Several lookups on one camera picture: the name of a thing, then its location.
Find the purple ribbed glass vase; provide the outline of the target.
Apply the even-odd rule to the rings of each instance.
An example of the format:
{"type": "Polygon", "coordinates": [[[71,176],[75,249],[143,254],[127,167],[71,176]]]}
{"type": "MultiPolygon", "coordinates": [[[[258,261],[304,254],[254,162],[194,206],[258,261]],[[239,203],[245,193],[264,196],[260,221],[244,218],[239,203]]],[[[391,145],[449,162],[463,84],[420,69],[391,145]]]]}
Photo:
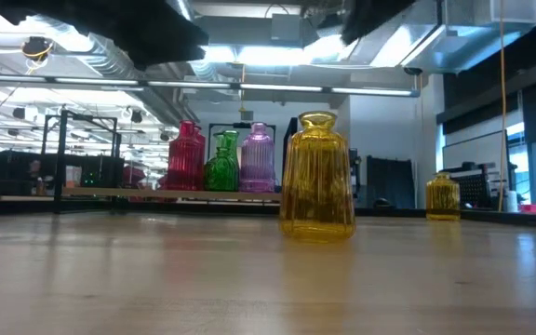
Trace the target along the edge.
{"type": "Polygon", "coordinates": [[[267,126],[253,123],[241,146],[239,190],[244,193],[275,191],[275,144],[267,126]]]}

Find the tall green glass vase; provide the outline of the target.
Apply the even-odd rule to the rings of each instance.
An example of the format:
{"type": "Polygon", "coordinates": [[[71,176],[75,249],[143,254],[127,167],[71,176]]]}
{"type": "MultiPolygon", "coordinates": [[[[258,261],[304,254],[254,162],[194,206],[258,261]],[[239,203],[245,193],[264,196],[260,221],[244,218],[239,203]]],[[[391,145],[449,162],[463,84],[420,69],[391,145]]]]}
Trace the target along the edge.
{"type": "Polygon", "coordinates": [[[237,163],[238,170],[238,186],[239,186],[239,164],[236,156],[236,145],[238,140],[238,132],[234,130],[225,130],[222,133],[222,143],[219,148],[227,148],[230,150],[233,160],[237,163]]]}

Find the tall yellow ribbed glass vase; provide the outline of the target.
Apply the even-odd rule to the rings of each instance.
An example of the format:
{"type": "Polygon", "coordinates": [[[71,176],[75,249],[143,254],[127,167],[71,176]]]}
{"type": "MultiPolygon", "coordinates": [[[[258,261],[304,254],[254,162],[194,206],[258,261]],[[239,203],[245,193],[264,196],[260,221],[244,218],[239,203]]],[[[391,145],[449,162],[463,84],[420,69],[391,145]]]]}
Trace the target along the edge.
{"type": "Polygon", "coordinates": [[[347,140],[334,131],[337,115],[299,115],[301,131],[288,141],[279,228],[312,242],[338,242],[355,233],[355,210],[347,140]]]}

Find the red ribbed glass vase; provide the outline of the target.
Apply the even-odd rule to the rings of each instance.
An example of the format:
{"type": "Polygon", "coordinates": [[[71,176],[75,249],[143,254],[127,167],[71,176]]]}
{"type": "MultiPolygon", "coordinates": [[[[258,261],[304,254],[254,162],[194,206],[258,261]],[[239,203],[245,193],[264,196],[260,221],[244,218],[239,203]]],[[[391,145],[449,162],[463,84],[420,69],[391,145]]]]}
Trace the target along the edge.
{"type": "Polygon", "coordinates": [[[178,137],[169,144],[167,181],[169,190],[201,191],[203,189],[203,149],[194,121],[180,122],[178,137]]]}

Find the black metal wood shelf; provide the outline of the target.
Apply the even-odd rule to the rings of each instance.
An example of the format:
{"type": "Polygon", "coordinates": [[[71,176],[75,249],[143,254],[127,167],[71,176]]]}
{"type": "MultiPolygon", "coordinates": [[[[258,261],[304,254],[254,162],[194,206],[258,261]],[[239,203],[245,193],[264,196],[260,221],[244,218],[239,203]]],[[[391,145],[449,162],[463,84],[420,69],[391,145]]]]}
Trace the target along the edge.
{"type": "Polygon", "coordinates": [[[89,124],[98,127],[102,130],[108,131],[113,135],[112,140],[112,158],[117,158],[120,154],[121,134],[116,130],[117,119],[111,117],[114,122],[114,129],[109,129],[102,124],[95,122],[98,119],[97,116],[87,116],[76,114],[66,109],[62,109],[59,115],[48,114],[45,116],[45,124],[43,128],[43,139],[41,154],[46,154],[47,135],[52,129],[49,126],[51,119],[58,119],[59,123],[59,141],[58,152],[56,156],[56,172],[54,177],[54,196],[53,202],[56,206],[56,213],[60,211],[60,205],[64,196],[80,195],[80,196],[106,196],[111,198],[111,208],[117,208],[119,197],[142,197],[142,198],[163,198],[163,199],[198,199],[206,202],[243,202],[243,203],[279,203],[281,200],[281,194],[275,190],[272,193],[250,193],[250,192],[215,192],[215,191],[177,191],[177,190],[139,190],[134,188],[120,188],[115,185],[114,188],[84,188],[84,187],[67,187],[66,186],[66,158],[65,158],[65,140],[67,135],[67,124],[69,119],[78,119],[79,121],[86,121],[89,124]]]}

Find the black metal rack shelf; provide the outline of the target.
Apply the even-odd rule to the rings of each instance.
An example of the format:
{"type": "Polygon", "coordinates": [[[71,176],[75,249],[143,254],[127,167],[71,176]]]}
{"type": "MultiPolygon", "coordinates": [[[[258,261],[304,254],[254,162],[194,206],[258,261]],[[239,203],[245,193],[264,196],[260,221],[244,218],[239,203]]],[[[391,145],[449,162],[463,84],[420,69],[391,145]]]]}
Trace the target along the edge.
{"type": "MultiPolygon", "coordinates": [[[[48,189],[55,189],[58,183],[56,154],[38,154],[34,160],[41,162],[40,174],[48,189]]],[[[67,166],[77,166],[82,168],[81,186],[94,188],[113,188],[121,180],[121,173],[124,167],[123,158],[115,158],[107,155],[74,155],[65,154],[65,174],[67,166]]]]}

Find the long light bar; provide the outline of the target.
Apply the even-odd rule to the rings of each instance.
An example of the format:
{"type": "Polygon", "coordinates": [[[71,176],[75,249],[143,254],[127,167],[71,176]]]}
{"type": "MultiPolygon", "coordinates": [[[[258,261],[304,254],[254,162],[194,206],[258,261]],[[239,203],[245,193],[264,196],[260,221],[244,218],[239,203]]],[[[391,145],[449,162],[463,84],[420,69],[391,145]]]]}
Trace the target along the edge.
{"type": "Polygon", "coordinates": [[[12,75],[0,74],[0,83],[19,84],[48,84],[66,86],[94,86],[94,87],[116,87],[122,89],[129,88],[149,88],[149,87],[169,87],[169,88],[193,88],[193,89],[217,89],[217,90],[261,90],[261,91],[282,91],[301,92],[319,94],[338,95],[360,95],[360,96],[384,96],[417,98],[421,95],[419,90],[413,89],[388,89],[378,87],[321,87],[321,86],[298,86],[298,85],[277,85],[277,84],[255,84],[255,83],[235,83],[235,82],[199,82],[199,81],[169,81],[169,80],[145,80],[145,79],[108,79],[108,78],[81,78],[81,77],[55,77],[37,75],[12,75]]]}

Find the small yellow textured glass vase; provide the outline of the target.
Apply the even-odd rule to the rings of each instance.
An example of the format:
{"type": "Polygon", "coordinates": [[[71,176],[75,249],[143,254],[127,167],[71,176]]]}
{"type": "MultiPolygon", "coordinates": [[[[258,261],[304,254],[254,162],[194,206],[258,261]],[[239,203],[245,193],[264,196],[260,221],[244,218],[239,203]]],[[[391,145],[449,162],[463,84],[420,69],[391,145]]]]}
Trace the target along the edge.
{"type": "Polygon", "coordinates": [[[432,221],[458,221],[461,217],[460,185],[448,172],[438,172],[426,183],[426,218],[432,221]]]}

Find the orange white box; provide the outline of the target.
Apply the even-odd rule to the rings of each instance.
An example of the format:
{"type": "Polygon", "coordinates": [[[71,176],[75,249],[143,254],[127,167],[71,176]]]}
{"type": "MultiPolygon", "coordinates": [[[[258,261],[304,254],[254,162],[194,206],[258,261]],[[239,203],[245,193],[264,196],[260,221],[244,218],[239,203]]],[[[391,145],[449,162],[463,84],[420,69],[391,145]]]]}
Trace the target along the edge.
{"type": "Polygon", "coordinates": [[[77,166],[66,167],[65,186],[75,188],[81,186],[82,168],[77,166]]]}

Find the black pegboard rack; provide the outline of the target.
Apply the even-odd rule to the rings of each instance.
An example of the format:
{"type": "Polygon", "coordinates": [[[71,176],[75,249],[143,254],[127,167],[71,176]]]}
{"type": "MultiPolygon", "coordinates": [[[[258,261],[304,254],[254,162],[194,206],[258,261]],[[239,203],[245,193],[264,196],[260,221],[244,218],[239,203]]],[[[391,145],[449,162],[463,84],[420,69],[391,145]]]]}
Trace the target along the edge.
{"type": "Polygon", "coordinates": [[[463,162],[459,167],[442,169],[459,184],[461,209],[497,210],[500,173],[494,163],[463,162]]]}

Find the person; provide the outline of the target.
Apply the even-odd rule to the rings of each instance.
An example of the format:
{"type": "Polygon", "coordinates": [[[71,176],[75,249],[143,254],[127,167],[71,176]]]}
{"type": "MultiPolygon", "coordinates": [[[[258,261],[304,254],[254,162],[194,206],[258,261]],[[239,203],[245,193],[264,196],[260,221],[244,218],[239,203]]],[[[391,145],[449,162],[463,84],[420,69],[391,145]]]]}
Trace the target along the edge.
{"type": "Polygon", "coordinates": [[[34,160],[29,164],[28,173],[31,180],[34,182],[34,193],[36,195],[45,195],[47,193],[46,184],[40,174],[40,169],[41,162],[39,160],[34,160]]]}

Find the yellow vertical pole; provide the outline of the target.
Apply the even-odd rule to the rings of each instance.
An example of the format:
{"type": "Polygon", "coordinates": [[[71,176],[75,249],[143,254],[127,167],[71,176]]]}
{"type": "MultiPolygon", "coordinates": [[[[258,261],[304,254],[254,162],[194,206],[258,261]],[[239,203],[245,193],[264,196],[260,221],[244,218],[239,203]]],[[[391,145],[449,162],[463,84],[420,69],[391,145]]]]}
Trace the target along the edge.
{"type": "Polygon", "coordinates": [[[504,0],[500,1],[500,9],[499,9],[499,19],[500,19],[500,74],[501,74],[501,106],[502,106],[502,124],[501,124],[501,167],[500,167],[500,183],[499,183],[499,199],[498,199],[498,209],[497,211],[499,213],[503,212],[503,199],[504,199],[504,175],[505,175],[505,168],[507,167],[506,163],[506,135],[505,135],[505,129],[506,129],[506,115],[507,115],[507,98],[506,98],[506,79],[505,79],[505,51],[504,51],[504,15],[503,15],[503,9],[504,9],[504,0]]]}

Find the black yellow ceiling reel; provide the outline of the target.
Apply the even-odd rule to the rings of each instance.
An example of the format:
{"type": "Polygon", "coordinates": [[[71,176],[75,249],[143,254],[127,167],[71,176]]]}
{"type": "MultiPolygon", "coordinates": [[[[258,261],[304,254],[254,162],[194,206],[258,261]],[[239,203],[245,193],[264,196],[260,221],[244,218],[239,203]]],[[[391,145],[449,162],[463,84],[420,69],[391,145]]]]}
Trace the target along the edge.
{"type": "Polygon", "coordinates": [[[31,36],[20,47],[21,53],[28,59],[33,61],[45,61],[54,43],[42,36],[31,36]]]}

